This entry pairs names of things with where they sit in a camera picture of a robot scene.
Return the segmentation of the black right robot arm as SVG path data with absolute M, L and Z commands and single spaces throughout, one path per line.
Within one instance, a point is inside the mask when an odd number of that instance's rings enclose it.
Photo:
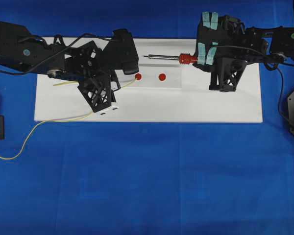
M 206 11 L 197 27 L 194 56 L 193 66 L 207 72 L 222 59 L 247 64 L 294 61 L 294 27 L 246 28 L 236 17 Z

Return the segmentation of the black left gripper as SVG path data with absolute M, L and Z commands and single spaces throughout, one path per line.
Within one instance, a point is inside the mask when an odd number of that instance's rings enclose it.
M 110 90 L 118 91 L 121 86 L 115 70 L 125 75 L 139 72 L 139 57 L 132 34 L 127 29 L 113 31 L 111 41 L 104 49 L 94 41 L 64 51 L 64 69 L 61 80 L 83 81 L 98 74 L 110 74 Z

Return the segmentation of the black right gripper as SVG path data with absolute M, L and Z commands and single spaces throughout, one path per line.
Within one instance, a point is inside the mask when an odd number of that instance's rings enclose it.
M 202 71 L 214 71 L 214 57 L 217 51 L 217 73 L 230 73 L 230 71 L 244 71 L 247 62 L 240 58 L 241 49 L 230 46 L 241 46 L 245 33 L 244 23 L 236 17 L 219 16 L 217 12 L 202 12 L 197 28 L 197 62 L 195 67 Z M 212 44 L 206 52 L 206 45 Z

